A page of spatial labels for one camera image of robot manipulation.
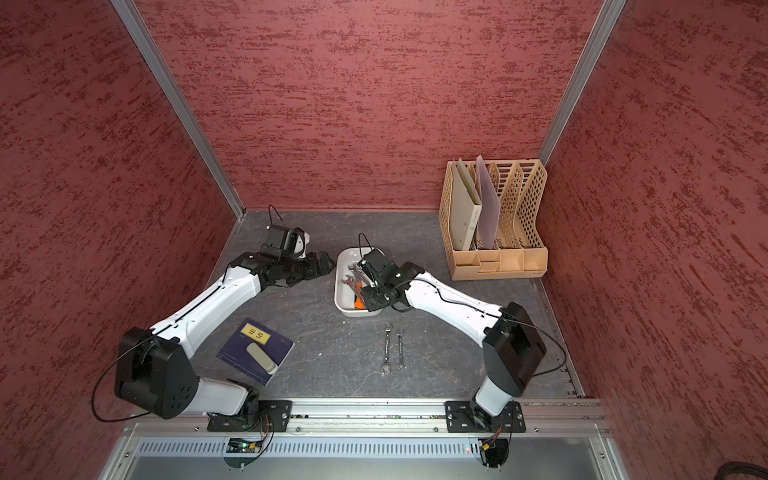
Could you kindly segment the small silver wrench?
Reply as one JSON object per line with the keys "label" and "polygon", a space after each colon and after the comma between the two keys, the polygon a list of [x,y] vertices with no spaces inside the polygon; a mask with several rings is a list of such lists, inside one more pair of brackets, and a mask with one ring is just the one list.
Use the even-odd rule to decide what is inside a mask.
{"label": "small silver wrench", "polygon": [[405,369],[405,356],[404,356],[404,331],[399,329],[397,332],[397,345],[398,345],[398,368],[400,370]]}

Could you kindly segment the long silver combination wrench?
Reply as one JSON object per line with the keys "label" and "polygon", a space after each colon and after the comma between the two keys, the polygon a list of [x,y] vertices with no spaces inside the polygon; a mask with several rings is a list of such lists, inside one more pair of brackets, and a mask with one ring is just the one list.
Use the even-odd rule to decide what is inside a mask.
{"label": "long silver combination wrench", "polygon": [[392,371],[391,363],[390,363],[390,348],[391,348],[391,333],[392,333],[393,326],[389,324],[385,328],[385,340],[384,340],[384,353],[383,353],[383,362],[381,365],[381,373],[383,375],[389,375]]}

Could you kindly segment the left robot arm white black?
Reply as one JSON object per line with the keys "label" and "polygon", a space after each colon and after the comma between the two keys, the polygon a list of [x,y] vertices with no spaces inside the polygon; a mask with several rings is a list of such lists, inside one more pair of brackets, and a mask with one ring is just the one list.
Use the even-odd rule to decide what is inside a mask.
{"label": "left robot arm white black", "polygon": [[224,320],[266,288],[290,288],[326,276],[335,266],[326,252],[297,258],[251,252],[238,256],[216,282],[176,313],[122,336],[115,361],[116,397],[163,419],[200,414],[255,424],[257,391],[198,376],[192,357]]}

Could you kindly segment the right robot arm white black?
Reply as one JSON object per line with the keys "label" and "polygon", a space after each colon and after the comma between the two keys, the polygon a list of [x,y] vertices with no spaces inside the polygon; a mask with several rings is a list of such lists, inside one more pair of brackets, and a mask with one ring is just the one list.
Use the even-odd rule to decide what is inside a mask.
{"label": "right robot arm white black", "polygon": [[411,262],[398,267],[387,260],[368,259],[360,261],[358,269],[369,279],[360,290],[367,309],[401,304],[424,311],[481,347],[485,378],[472,399],[479,416],[500,415],[537,373],[547,348],[543,332],[521,305],[500,306],[475,299]]}

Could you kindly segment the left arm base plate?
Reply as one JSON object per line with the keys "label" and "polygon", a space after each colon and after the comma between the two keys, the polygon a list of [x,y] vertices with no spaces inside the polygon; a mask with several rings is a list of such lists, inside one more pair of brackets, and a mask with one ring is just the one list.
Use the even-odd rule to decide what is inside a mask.
{"label": "left arm base plate", "polygon": [[207,431],[237,435],[267,431],[284,433],[292,407],[289,400],[255,400],[235,415],[209,414]]}

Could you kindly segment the white plastic storage box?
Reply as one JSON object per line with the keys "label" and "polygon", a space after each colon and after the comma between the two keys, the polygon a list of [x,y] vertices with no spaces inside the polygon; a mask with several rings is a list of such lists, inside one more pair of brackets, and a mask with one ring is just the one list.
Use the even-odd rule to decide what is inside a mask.
{"label": "white plastic storage box", "polygon": [[379,315],[379,311],[370,311],[357,295],[363,284],[368,280],[358,280],[353,268],[362,260],[364,254],[372,251],[371,247],[353,247],[343,250],[336,260],[336,277],[334,284],[334,303],[336,308],[346,317],[365,318]]}

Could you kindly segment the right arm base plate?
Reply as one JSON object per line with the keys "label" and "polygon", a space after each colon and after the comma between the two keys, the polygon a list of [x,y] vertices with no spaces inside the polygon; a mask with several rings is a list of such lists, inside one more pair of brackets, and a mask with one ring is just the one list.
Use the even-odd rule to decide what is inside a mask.
{"label": "right arm base plate", "polygon": [[517,401],[508,402],[496,416],[471,401],[446,401],[444,409],[449,433],[526,432],[521,404]]}

